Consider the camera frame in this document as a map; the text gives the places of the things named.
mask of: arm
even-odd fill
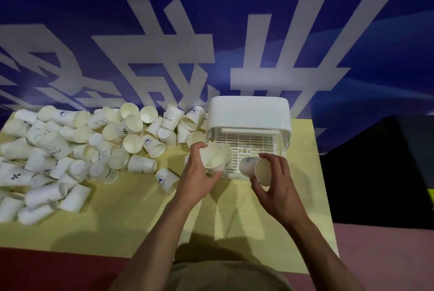
[[[264,209],[294,240],[315,288],[326,291],[364,290],[307,216],[292,182],[286,159],[271,154],[259,156],[271,163],[271,185],[266,192],[256,177],[252,177],[252,189]]]
[[[182,228],[192,208],[205,197],[221,172],[208,178],[200,158],[203,142],[191,146],[175,196],[134,253],[110,291],[160,291],[166,286]]]

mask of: finger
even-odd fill
[[[284,176],[289,176],[290,174],[290,167],[288,165],[288,161],[286,160],[286,158],[282,157],[282,156],[278,156],[279,158],[279,162],[280,162],[280,167],[282,168],[282,173]]]
[[[259,157],[261,157],[262,159],[266,159],[268,162],[270,162],[271,174],[274,177],[271,179],[272,182],[273,182],[273,179],[276,179],[280,176],[283,176],[282,168],[280,166],[280,161],[279,161],[279,158],[277,155],[268,154],[268,153],[260,153]]]
[[[267,200],[267,192],[262,188],[261,184],[259,183],[255,175],[250,177],[250,182],[252,183],[253,192],[258,198],[259,203],[261,203],[261,205],[263,206]]]
[[[215,184],[217,182],[217,180],[220,178],[221,174],[223,173],[223,171],[216,171],[214,172],[214,174],[209,177],[209,180]]]
[[[194,143],[191,147],[190,147],[190,158],[194,161],[201,161],[202,159],[200,158],[200,153],[199,153],[199,149],[201,148],[205,148],[208,145],[202,141],[199,141],[197,143]]]

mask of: black surface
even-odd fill
[[[429,129],[421,125],[434,116],[413,117],[418,123],[411,116],[385,118],[321,157],[333,222],[434,229],[433,205],[407,140],[418,144],[412,144],[416,158],[433,161],[430,141],[420,146],[420,129]]]

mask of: blue backdrop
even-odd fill
[[[320,151],[434,111],[434,0],[0,0],[0,104],[282,96]]]

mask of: person's right hand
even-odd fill
[[[270,188],[266,192],[255,176],[251,177],[250,181],[265,211],[284,227],[292,227],[309,219],[292,181],[287,160],[267,153],[259,154],[259,157],[268,160],[271,164]]]

